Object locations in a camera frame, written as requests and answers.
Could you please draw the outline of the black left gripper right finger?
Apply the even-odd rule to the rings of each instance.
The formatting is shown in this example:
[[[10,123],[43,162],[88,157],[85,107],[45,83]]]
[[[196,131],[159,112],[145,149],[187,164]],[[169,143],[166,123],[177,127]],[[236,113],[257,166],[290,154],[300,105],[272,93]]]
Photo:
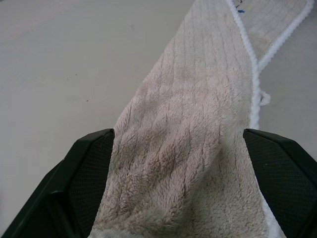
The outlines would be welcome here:
[[[294,140],[243,132],[253,169],[274,218],[288,238],[317,236],[317,163]]]

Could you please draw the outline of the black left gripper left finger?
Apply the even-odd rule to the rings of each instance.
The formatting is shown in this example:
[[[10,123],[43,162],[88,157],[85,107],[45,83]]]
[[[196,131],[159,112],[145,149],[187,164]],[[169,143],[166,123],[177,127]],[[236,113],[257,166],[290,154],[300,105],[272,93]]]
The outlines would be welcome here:
[[[103,197],[115,133],[78,139],[13,219],[4,238],[87,238]]]

